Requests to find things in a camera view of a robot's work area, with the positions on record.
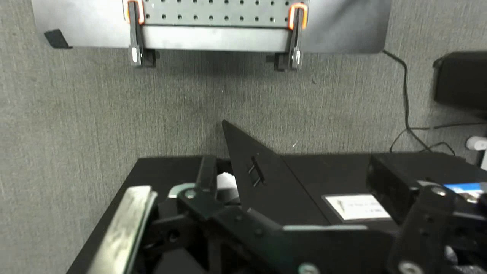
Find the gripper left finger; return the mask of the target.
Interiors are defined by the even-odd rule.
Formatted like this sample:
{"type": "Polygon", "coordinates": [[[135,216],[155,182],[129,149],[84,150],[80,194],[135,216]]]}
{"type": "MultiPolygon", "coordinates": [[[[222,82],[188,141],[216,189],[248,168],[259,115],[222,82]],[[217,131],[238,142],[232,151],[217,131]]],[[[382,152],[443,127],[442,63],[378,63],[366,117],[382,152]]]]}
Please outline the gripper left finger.
{"type": "Polygon", "coordinates": [[[324,274],[318,243],[321,232],[311,225],[280,225],[255,210],[217,200],[219,160],[204,156],[196,186],[178,196],[179,209],[207,239],[211,273],[226,273],[233,254],[261,274],[324,274]]]}

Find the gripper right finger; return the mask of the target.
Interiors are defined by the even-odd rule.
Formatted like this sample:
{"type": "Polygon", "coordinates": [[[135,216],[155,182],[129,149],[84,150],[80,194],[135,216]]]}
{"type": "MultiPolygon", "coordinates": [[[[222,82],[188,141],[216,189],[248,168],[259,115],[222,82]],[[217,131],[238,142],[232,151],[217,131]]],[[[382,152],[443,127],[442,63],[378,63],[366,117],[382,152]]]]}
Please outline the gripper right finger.
{"type": "Polygon", "coordinates": [[[462,274],[473,265],[487,272],[487,208],[451,189],[388,187],[388,213],[400,227],[390,274],[462,274]]]}

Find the black triangular panel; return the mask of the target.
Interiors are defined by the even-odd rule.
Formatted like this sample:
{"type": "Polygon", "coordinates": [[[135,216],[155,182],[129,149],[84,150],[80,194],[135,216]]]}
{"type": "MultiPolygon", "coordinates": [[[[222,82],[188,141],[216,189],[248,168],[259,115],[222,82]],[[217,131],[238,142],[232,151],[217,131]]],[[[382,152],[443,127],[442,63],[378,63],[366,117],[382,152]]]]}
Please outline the black triangular panel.
{"type": "Polygon", "coordinates": [[[227,120],[221,123],[241,206],[280,225],[329,225],[284,159],[227,120]]]}

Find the blue and white packet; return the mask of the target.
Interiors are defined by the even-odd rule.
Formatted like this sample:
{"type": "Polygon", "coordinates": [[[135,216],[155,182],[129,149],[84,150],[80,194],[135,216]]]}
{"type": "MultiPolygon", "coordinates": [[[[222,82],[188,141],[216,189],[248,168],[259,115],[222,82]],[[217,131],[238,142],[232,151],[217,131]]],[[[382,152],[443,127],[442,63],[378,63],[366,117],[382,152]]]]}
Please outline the blue and white packet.
{"type": "Polygon", "coordinates": [[[487,191],[487,182],[445,184],[444,187],[461,195],[469,203],[477,203],[480,196],[487,191]]]}

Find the black case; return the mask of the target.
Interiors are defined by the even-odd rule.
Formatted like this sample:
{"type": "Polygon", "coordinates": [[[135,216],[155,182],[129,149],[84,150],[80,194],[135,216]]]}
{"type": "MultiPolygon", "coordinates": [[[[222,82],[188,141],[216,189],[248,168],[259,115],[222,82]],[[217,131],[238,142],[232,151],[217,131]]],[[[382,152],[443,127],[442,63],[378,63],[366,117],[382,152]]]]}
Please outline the black case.
{"type": "Polygon", "coordinates": [[[487,182],[487,170],[442,153],[372,155],[366,178],[367,188],[397,224],[422,187],[475,182],[487,182]]]}

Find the white plug adapter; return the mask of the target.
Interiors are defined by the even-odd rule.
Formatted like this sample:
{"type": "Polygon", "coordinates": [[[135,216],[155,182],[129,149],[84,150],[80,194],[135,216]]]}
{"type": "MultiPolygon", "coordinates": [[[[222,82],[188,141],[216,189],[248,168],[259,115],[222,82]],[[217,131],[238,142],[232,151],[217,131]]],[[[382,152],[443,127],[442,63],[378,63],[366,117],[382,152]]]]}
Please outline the white plug adapter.
{"type": "Polygon", "coordinates": [[[487,137],[471,136],[465,144],[468,150],[485,151],[487,150],[487,137]]]}

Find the silver flat block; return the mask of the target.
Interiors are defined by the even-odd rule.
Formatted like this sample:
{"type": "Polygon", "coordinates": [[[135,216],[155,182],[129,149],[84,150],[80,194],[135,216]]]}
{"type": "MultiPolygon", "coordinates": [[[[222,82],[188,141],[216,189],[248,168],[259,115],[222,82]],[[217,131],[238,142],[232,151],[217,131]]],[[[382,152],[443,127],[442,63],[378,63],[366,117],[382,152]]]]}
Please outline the silver flat block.
{"type": "Polygon", "coordinates": [[[156,198],[151,186],[127,188],[87,274],[132,274],[156,198]]]}

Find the black box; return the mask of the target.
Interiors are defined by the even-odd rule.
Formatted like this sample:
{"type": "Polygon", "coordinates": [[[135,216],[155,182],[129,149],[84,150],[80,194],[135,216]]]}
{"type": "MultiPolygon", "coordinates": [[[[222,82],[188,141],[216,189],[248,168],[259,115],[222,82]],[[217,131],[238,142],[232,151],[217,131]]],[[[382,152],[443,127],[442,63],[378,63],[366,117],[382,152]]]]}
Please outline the black box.
{"type": "Polygon", "coordinates": [[[487,120],[487,51],[456,51],[433,63],[434,101],[487,120]]]}

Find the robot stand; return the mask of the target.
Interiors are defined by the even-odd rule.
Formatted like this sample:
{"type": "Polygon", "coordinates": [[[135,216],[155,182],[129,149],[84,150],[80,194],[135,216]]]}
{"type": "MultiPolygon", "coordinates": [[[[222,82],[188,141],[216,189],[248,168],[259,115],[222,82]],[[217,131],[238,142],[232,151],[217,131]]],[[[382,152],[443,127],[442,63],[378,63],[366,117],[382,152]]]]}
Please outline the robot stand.
{"type": "MultiPolygon", "coordinates": [[[[123,0],[31,0],[35,26],[72,47],[129,48],[123,0]]],[[[378,53],[392,0],[143,0],[147,49],[285,52],[294,2],[308,4],[301,52],[378,53]]]]}

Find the orange and black clamp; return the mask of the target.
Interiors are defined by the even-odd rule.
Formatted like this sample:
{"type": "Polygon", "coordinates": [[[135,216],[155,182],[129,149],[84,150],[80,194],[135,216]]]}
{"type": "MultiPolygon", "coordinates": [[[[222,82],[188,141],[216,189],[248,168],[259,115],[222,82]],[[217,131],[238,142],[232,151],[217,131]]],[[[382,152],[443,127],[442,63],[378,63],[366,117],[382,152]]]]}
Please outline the orange and black clamp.
{"type": "Polygon", "coordinates": [[[133,67],[156,66],[157,54],[144,46],[142,27],[145,24],[143,0],[123,0],[124,19],[129,24],[129,62],[133,67]]]}
{"type": "Polygon", "coordinates": [[[291,32],[286,52],[274,55],[274,70],[279,72],[298,70],[301,67],[302,31],[306,29],[308,4],[294,2],[290,5],[287,17],[288,30],[291,32]]]}

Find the black wedge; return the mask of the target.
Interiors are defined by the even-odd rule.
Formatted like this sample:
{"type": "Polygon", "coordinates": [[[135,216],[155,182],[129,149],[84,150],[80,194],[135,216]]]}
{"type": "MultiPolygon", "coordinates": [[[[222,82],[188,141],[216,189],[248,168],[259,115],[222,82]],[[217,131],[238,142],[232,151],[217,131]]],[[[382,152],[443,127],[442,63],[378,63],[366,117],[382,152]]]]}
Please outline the black wedge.
{"type": "Polygon", "coordinates": [[[44,32],[44,37],[47,43],[54,49],[72,49],[73,47],[68,44],[62,31],[60,29],[53,29],[44,32]]]}

